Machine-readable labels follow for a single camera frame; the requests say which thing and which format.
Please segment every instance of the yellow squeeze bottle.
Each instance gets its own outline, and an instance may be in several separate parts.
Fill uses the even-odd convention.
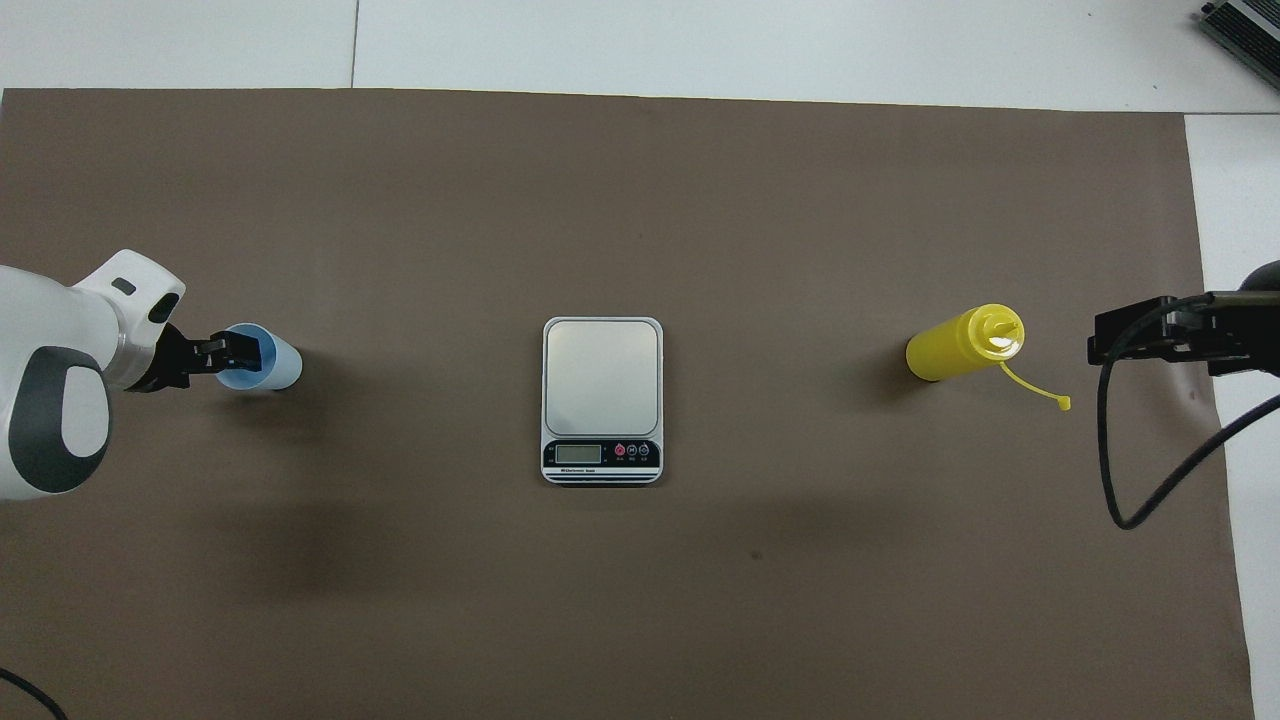
[[[906,365],[920,379],[937,382],[992,365],[1018,384],[1071,409],[1071,398],[1046,392],[1019,378],[1005,365],[1027,341],[1023,320],[1005,305],[979,305],[950,320],[918,333],[906,343]]]

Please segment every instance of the white floor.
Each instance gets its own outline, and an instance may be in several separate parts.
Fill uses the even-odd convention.
[[[1206,286],[1280,258],[1280,92],[1201,0],[0,0],[3,87],[444,87],[1189,113]],[[1167,288],[1170,293],[1196,288]],[[1217,382],[1234,418],[1271,377]],[[1257,716],[1280,719],[1280,419],[1228,447]]]

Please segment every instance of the cable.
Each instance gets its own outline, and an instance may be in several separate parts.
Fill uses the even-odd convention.
[[[1174,310],[1183,310],[1187,307],[1201,309],[1208,307],[1212,304],[1213,296],[1206,293],[1174,300],[1172,302],[1166,302],[1160,307],[1151,310],[1134,320],[1116,337],[1111,348],[1107,351],[1106,360],[1102,363],[1102,373],[1098,375],[1098,468],[1102,474],[1102,492],[1107,500],[1107,512],[1111,514],[1111,520],[1121,530],[1132,530],[1140,525],[1147,516],[1151,515],[1151,512],[1156,510],[1156,507],[1158,507],[1166,497],[1169,497],[1169,493],[1178,487],[1178,483],[1183,482],[1183,478],[1189,475],[1192,470],[1194,470],[1196,466],[1208,457],[1215,450],[1222,447],[1228,439],[1238,434],[1244,428],[1280,409],[1280,395],[1277,395],[1258,405],[1253,410],[1249,410],[1244,415],[1240,415],[1233,420],[1231,424],[1213,433],[1212,437],[1192,451],[1192,454],[1188,455],[1187,459],[1183,460],[1167,478],[1165,478],[1165,482],[1160,483],[1156,492],[1151,493],[1151,497],[1148,497],[1147,501],[1138,507],[1137,512],[1129,518],[1125,518],[1120,512],[1120,506],[1116,503],[1115,486],[1111,483],[1111,457],[1107,450],[1107,388],[1111,384],[1111,370],[1114,369],[1116,361],[1120,360],[1120,356],[1129,348],[1129,343],[1133,342],[1133,338],[1137,337],[1139,332],[1146,329],[1147,325],[1155,323],[1157,319],[1172,313]]]
[[[49,712],[51,712],[54,715],[54,717],[56,717],[58,720],[67,720],[67,714],[63,712],[61,707],[58,707],[58,703],[54,702],[54,698],[51,698],[47,694],[45,694],[45,691],[42,691],[42,689],[37,688],[36,685],[28,683],[22,676],[5,670],[4,667],[0,667],[0,679],[8,680],[9,683],[12,683],[14,687],[17,687],[18,689],[20,689],[22,692],[24,692],[24,693],[29,694],[31,697],[36,698],[37,701],[40,701],[40,705],[44,705],[45,707],[47,707]]]

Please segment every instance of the scale platform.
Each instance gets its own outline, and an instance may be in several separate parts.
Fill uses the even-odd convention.
[[[662,475],[662,325],[552,318],[543,328],[543,477],[640,486]]]

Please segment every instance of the brown table surface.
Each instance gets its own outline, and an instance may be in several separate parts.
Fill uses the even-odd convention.
[[[0,264],[120,247],[306,370],[118,396],[0,506],[0,665],[74,719],[1252,716],[1221,457],[1133,533],[1097,479],[1093,315],[1202,290],[1178,115],[5,91]],[[982,302],[1075,410],[908,374]],[[543,323],[608,314],[666,329],[667,470],[553,487]],[[1203,368],[1112,421],[1133,507]]]

